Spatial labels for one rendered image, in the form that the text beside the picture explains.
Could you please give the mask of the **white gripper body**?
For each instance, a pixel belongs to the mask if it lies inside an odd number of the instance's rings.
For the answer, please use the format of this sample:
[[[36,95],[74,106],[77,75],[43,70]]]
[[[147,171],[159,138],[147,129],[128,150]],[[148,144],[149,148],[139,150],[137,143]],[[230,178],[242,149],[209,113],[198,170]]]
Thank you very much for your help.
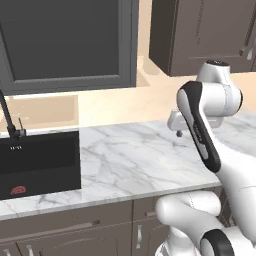
[[[187,123],[183,115],[177,109],[171,111],[167,121],[167,126],[172,131],[185,131],[188,129]]]

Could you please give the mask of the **narrow brown drawer front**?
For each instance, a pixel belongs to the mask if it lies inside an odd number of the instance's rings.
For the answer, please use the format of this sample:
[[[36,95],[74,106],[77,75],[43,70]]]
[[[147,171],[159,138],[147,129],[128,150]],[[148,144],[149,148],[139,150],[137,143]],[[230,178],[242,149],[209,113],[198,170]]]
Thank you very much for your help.
[[[136,199],[133,203],[133,219],[143,220],[147,218],[152,218],[145,216],[145,212],[155,211],[157,200],[157,197]]]

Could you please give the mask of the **brown base cupboard door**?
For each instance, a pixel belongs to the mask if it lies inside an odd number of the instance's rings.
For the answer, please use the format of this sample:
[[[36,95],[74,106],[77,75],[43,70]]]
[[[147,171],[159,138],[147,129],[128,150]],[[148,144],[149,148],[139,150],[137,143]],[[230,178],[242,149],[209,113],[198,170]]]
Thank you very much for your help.
[[[18,241],[23,256],[31,245],[34,256],[130,256],[130,223],[82,229]]]
[[[21,256],[15,243],[0,244],[0,256]]]
[[[136,249],[138,225],[142,225],[142,241],[140,249]],[[132,256],[155,256],[156,250],[164,242],[168,232],[169,227],[161,224],[157,218],[134,221]]]

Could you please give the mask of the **dark grey framed window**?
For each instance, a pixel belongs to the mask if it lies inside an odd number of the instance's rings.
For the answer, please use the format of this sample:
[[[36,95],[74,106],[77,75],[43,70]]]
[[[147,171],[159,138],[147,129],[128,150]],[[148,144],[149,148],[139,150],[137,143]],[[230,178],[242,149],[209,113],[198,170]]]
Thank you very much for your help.
[[[6,95],[136,85],[139,0],[0,0]]]

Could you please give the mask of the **black sink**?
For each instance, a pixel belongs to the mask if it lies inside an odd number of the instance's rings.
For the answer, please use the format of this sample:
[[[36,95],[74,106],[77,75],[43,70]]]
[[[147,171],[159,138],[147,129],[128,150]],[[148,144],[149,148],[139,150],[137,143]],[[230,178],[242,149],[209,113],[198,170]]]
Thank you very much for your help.
[[[16,186],[26,192],[11,195]],[[0,200],[80,188],[78,131],[0,139]]]

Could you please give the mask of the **wide brown drawer front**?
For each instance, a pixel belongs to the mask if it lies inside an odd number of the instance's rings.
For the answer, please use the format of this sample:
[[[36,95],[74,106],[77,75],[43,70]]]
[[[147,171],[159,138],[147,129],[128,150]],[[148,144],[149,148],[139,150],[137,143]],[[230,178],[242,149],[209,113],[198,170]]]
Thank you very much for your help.
[[[58,231],[83,225],[86,228],[130,222],[132,202],[116,202],[0,221],[0,240]]]

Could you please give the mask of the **black tap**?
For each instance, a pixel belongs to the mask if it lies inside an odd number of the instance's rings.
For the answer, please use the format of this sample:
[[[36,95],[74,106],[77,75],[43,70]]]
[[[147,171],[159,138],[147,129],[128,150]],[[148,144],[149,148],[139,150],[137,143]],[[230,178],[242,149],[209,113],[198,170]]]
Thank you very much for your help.
[[[26,130],[23,128],[23,126],[21,126],[20,129],[17,129],[13,124],[6,100],[1,90],[0,90],[0,104],[4,113],[6,123],[7,123],[7,131],[9,133],[10,139],[19,140],[21,137],[25,137]]]

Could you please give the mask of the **red sponge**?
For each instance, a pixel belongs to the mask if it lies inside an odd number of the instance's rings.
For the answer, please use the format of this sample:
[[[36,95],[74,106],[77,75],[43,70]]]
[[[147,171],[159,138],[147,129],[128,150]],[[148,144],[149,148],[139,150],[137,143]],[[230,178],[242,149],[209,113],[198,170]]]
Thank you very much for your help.
[[[18,195],[18,194],[24,194],[26,192],[26,187],[25,186],[16,186],[14,187],[10,194],[11,195]]]

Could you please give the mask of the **brown wall cupboard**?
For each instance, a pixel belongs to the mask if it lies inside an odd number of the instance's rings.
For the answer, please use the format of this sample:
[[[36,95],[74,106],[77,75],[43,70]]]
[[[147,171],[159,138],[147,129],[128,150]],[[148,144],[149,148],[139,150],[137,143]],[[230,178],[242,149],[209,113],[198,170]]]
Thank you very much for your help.
[[[149,58],[166,75],[171,75],[179,0],[152,0]],[[256,38],[253,41],[253,64],[256,71]]]

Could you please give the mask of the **brown wall cupboard door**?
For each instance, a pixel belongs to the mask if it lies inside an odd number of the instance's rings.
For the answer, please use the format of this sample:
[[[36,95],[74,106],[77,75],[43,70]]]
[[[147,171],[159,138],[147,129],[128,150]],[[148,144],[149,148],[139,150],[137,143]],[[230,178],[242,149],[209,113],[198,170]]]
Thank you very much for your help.
[[[250,72],[255,18],[256,0],[179,0],[171,75],[195,75],[207,60]]]

